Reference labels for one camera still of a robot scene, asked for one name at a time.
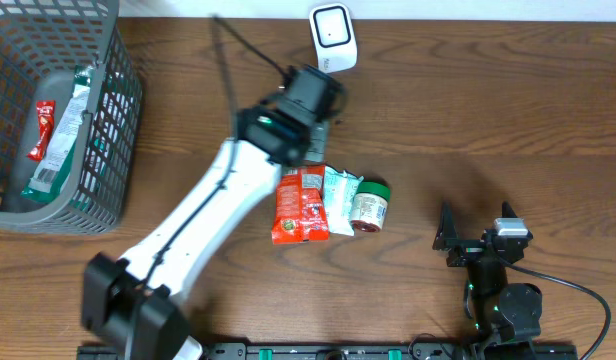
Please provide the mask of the red snack packet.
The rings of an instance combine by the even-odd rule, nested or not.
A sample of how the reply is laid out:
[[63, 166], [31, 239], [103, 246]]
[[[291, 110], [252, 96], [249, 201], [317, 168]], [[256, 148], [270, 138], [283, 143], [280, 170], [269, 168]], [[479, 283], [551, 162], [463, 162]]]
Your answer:
[[329, 239], [322, 200], [325, 166], [289, 169], [276, 189], [276, 213], [271, 230], [275, 245], [320, 242]]

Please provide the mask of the small red wrapper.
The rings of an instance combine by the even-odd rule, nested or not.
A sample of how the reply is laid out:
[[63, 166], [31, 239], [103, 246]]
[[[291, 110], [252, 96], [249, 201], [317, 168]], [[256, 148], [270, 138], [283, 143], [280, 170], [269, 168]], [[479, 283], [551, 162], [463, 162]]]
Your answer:
[[27, 154], [30, 160], [41, 162], [46, 154], [55, 125], [55, 107], [56, 102], [54, 100], [38, 101], [36, 103], [39, 139], [32, 150]]

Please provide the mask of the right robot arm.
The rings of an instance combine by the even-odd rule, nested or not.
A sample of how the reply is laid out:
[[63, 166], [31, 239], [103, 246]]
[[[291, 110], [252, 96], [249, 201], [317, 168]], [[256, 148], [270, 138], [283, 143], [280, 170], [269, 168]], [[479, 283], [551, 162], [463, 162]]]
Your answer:
[[542, 293], [529, 283], [508, 281], [507, 268], [524, 257], [533, 239], [524, 220], [504, 202], [502, 214], [479, 239], [462, 238], [451, 208], [443, 204], [433, 248], [447, 253], [449, 267], [463, 267], [468, 280], [464, 312], [477, 335], [453, 353], [455, 359], [535, 359], [532, 340], [541, 334]]

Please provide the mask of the green white snack bag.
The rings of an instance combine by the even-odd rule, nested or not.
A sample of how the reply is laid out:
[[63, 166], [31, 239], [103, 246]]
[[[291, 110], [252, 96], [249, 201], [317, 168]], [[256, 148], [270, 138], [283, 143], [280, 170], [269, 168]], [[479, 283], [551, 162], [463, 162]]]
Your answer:
[[54, 113], [54, 130], [46, 154], [20, 195], [37, 203], [48, 204], [57, 198], [70, 175], [75, 143], [82, 114], [86, 110], [95, 68], [77, 66], [73, 75], [72, 91], [62, 115]]

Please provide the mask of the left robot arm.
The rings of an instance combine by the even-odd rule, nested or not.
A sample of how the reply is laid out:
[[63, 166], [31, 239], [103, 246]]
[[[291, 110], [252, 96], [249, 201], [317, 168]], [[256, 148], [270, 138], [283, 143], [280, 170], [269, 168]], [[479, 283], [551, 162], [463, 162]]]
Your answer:
[[118, 259], [95, 255], [83, 274], [82, 326], [125, 359], [199, 359], [180, 307], [211, 257], [304, 161], [329, 100], [266, 100], [235, 113], [207, 172], [170, 215]]

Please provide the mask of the green-lid white jar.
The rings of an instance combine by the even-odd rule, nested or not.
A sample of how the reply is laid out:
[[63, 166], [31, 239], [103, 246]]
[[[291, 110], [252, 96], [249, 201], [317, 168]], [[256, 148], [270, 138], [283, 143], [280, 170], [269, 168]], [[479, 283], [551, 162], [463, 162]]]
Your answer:
[[380, 232], [383, 228], [391, 190], [388, 186], [362, 181], [353, 198], [350, 223], [363, 232]]

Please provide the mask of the teal white snack packet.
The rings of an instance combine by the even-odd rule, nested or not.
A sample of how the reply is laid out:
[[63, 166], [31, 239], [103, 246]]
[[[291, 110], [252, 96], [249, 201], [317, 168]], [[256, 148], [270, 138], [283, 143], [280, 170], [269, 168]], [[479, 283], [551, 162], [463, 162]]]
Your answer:
[[350, 224], [352, 203], [359, 184], [364, 177], [325, 166], [323, 179], [323, 205], [329, 231], [334, 234], [353, 236]]

